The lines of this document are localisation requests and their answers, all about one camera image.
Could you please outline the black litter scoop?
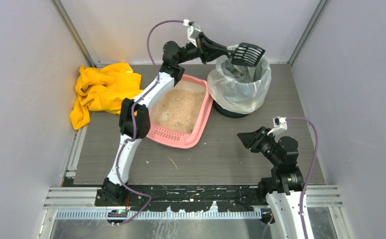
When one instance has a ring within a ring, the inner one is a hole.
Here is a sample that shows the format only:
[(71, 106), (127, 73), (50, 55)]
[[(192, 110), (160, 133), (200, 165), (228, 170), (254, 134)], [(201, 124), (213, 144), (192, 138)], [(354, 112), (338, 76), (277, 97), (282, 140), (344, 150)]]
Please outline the black litter scoop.
[(255, 67), (264, 54), (263, 48), (242, 42), (234, 50), (229, 51), (228, 58), (233, 65)]

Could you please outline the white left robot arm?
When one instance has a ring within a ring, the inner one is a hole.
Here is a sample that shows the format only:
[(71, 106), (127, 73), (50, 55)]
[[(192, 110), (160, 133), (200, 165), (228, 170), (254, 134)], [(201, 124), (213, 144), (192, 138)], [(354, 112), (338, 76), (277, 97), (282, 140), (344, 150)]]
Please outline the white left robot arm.
[(234, 56), (234, 47), (227, 47), (200, 33), (194, 43), (181, 47), (174, 41), (163, 46), (162, 65), (155, 79), (133, 99), (125, 98), (119, 117), (120, 144), (112, 168), (97, 189), (95, 206), (123, 206), (127, 201), (129, 171), (136, 150), (151, 129), (149, 110), (163, 95), (174, 88), (184, 74), (181, 63), (199, 58), (206, 64), (221, 56)]

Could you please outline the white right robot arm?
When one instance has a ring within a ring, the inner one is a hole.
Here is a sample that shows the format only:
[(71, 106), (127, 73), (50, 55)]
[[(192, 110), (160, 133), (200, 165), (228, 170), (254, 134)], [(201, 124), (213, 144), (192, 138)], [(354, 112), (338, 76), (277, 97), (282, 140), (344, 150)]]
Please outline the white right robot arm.
[(275, 237), (314, 238), (304, 193), (305, 180), (297, 166), (297, 140), (289, 136), (276, 140), (266, 127), (237, 136), (246, 149), (262, 153), (273, 165), (271, 176), (261, 178), (258, 183), (257, 195), (270, 206), (273, 215), (270, 225), (276, 231)]

